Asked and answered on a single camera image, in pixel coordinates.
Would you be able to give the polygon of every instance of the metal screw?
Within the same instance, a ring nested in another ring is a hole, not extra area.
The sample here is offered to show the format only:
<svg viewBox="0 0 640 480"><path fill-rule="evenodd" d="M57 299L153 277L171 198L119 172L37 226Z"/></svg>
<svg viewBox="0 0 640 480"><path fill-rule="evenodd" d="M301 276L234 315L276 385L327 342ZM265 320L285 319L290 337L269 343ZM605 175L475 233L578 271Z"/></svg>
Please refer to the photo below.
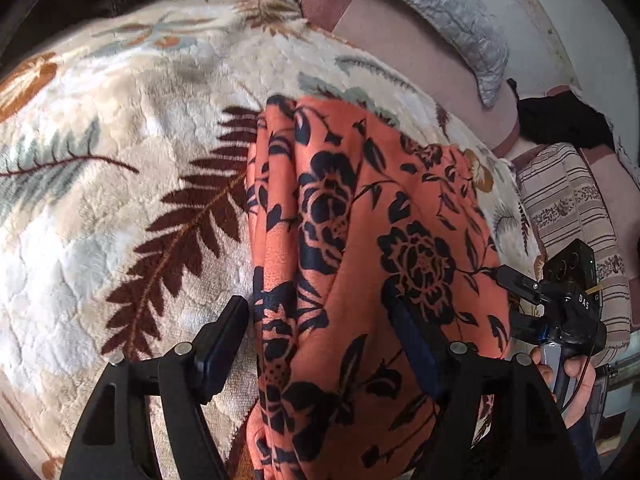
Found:
<svg viewBox="0 0 640 480"><path fill-rule="evenodd" d="M516 354L516 361L522 366L529 366L533 362L531 357L526 354Z"/></svg>
<svg viewBox="0 0 640 480"><path fill-rule="evenodd" d="M109 364L111 366L118 366L123 361L124 354L122 353L122 350L116 350L109 356Z"/></svg>
<svg viewBox="0 0 640 480"><path fill-rule="evenodd" d="M182 343L178 343L175 346L174 351L178 355L187 355L189 352L191 352L192 348L193 346L191 346L191 343L187 341L183 341Z"/></svg>
<svg viewBox="0 0 640 480"><path fill-rule="evenodd" d="M458 355L466 354L466 351L468 350L467 346L462 341L454 341L449 345L449 349L454 354Z"/></svg>

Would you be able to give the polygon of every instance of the human hand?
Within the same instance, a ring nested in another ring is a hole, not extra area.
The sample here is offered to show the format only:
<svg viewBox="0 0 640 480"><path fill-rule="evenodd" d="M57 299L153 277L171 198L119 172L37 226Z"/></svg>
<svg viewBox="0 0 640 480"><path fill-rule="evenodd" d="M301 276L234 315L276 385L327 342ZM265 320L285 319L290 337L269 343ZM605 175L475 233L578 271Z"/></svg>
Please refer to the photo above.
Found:
<svg viewBox="0 0 640 480"><path fill-rule="evenodd" d="M545 380L546 384L551 384L551 381L554 378L554 371L548 365L541 365L540 361L542 359L542 352L540 348L534 348L530 354L531 359L534 364L538 367L538 371L542 378ZM578 357L574 357L573 359L567 359L564 362L564 371L569 377L575 378L577 381L582 374L582 368L584 367L585 362L587 361L587 357L582 355ZM587 371L584 374L584 379L582 380L582 384L578 389L578 392L575 394L574 400L572 400L571 404L564 410L564 424L570 428L576 422L582 418L584 414L584 410L587 407L587 403L589 402L589 398L591 397L591 390L593 390L593 383L596 380L596 370L593 365L589 362L587 365Z"/></svg>

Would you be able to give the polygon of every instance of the quilted blanket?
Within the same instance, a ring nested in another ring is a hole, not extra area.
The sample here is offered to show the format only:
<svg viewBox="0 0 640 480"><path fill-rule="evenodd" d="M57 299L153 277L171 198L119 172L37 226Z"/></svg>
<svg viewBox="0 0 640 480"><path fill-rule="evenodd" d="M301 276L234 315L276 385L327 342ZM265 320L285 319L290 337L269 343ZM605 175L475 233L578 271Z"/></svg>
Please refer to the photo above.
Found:
<svg viewBox="0 0 640 480"><path fill-rule="evenodd" d="M346 73L344 56L363 63ZM110 352L159 356L250 296L241 146L274 94L331 95L420 144L457 145L500 261L540 267L508 165L295 0L162 0L89 23L0 82L0 420L42 478L58 478ZM204 407L232 478L250 469L252 330ZM177 479L159 401L151 411L164 478Z"/></svg>

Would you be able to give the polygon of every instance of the beige striped cloth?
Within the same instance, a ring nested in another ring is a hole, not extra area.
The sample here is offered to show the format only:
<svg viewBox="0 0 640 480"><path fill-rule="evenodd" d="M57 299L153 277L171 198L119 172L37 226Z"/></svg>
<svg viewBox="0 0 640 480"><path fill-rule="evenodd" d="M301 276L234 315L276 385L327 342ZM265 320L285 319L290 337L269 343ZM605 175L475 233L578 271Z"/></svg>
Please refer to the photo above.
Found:
<svg viewBox="0 0 640 480"><path fill-rule="evenodd" d="M604 286L607 346L592 362L610 362L629 343L631 300L616 233L598 186L570 144L552 144L518 172L522 202L537 226L540 247L553 257L575 238L594 251Z"/></svg>

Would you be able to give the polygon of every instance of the striped fabric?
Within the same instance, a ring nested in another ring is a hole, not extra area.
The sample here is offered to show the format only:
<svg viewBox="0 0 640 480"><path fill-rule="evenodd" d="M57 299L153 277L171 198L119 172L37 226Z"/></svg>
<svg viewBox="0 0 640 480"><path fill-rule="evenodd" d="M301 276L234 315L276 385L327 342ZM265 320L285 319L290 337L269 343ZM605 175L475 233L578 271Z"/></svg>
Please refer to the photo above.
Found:
<svg viewBox="0 0 640 480"><path fill-rule="evenodd" d="M609 214L585 161L570 144L552 144L518 172L522 201L551 258L575 238L596 257L604 286L607 347L592 362L611 361L629 343L631 301L625 266Z"/></svg>

